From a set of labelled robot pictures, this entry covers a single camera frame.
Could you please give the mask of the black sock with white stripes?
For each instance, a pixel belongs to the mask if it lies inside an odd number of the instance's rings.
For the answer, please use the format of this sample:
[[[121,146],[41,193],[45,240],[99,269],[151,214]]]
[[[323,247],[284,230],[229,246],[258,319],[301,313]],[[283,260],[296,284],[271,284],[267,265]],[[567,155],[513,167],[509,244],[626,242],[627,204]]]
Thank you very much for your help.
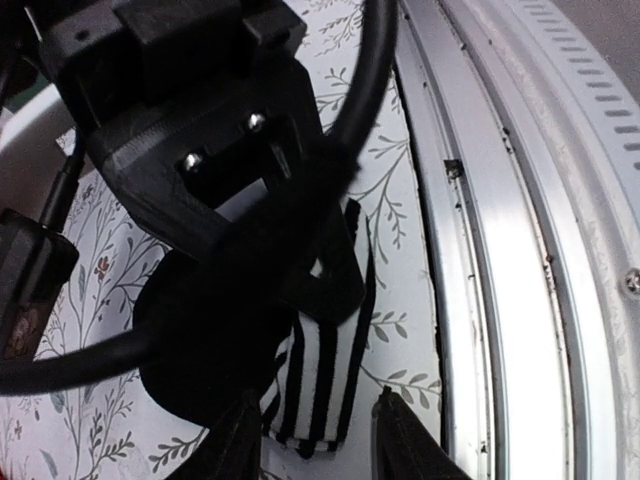
[[[197,308],[184,345],[163,350],[140,369],[144,390],[171,414],[211,426],[247,390],[259,400],[263,435],[303,458],[333,453],[349,431],[369,327],[376,302],[369,225],[360,204],[342,206],[365,294],[340,325],[320,325],[281,305],[240,311],[217,320]]]

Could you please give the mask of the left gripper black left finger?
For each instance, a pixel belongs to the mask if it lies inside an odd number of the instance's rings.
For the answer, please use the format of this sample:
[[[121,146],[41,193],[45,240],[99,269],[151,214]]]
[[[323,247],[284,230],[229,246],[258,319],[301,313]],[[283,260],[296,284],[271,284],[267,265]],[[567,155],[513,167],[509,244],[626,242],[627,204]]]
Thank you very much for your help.
[[[253,391],[246,391],[213,425],[172,480],[258,479],[262,420]]]

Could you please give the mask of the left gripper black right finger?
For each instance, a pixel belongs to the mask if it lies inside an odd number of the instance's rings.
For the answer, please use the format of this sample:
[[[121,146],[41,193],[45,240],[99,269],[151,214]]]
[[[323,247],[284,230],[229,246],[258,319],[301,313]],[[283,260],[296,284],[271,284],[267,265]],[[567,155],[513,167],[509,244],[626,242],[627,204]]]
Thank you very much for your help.
[[[371,434],[373,479],[470,479],[390,387],[372,408]]]

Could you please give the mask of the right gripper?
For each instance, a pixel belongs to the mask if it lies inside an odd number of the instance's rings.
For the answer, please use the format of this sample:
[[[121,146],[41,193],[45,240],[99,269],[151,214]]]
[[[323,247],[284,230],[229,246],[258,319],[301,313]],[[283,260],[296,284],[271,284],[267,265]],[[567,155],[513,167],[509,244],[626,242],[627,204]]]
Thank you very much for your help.
[[[83,134],[102,127],[89,152],[107,185],[139,227],[194,262],[161,289],[154,320],[210,302],[341,323],[361,305],[340,207],[358,164],[323,133],[298,60],[131,109],[293,56],[306,30],[285,1],[10,2],[18,83],[41,72]]]

